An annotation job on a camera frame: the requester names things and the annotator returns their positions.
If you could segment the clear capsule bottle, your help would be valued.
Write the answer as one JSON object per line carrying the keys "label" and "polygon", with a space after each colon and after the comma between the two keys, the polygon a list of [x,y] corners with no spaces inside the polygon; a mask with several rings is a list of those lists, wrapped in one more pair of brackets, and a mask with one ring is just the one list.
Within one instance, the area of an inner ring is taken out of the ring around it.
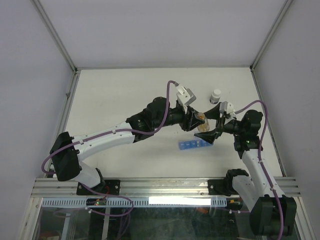
{"label": "clear capsule bottle", "polygon": [[205,116],[204,113],[201,113],[201,112],[198,112],[197,113],[197,117],[201,120],[203,120],[203,124],[200,124],[198,127],[197,127],[197,130],[199,132],[209,132],[210,131],[210,125],[209,125],[209,122],[208,122],[208,119],[207,117]]}

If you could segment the blue weekly pill organizer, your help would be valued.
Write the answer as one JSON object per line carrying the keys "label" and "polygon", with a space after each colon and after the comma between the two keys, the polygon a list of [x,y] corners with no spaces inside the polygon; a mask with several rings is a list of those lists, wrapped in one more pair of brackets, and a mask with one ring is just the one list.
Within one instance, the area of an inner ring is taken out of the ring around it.
{"label": "blue weekly pill organizer", "polygon": [[178,147],[181,151],[197,149],[197,148],[204,148],[204,147],[211,147],[211,146],[213,146],[212,143],[208,143],[202,139],[180,141],[178,143]]}

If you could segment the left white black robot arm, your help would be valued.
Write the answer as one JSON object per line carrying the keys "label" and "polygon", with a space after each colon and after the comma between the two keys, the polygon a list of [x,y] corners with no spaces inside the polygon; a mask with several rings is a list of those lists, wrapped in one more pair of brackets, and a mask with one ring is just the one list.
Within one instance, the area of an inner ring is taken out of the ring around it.
{"label": "left white black robot arm", "polygon": [[189,132],[204,122],[191,106],[176,103],[171,108],[166,98],[157,97],[141,112],[100,133],[82,136],[61,133],[50,150],[54,174],[60,182],[77,181],[93,194],[100,194],[105,188],[103,175],[98,168],[85,164],[85,159],[113,147],[143,141],[163,127],[179,125]]}

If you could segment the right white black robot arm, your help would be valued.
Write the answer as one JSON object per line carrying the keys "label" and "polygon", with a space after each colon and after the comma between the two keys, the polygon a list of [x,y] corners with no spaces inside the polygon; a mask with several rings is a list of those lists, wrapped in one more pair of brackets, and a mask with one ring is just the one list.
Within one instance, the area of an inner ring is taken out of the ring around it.
{"label": "right white black robot arm", "polygon": [[286,196],[270,172],[263,154],[263,138],[268,124],[268,110],[249,106],[236,111],[225,101],[205,112],[215,120],[215,129],[199,132],[196,137],[213,144],[223,133],[234,137],[234,150],[245,164],[244,169],[229,169],[220,183],[210,184],[215,192],[230,197],[238,194],[249,211],[249,224],[254,235],[276,237],[291,236],[294,231],[297,204]]}

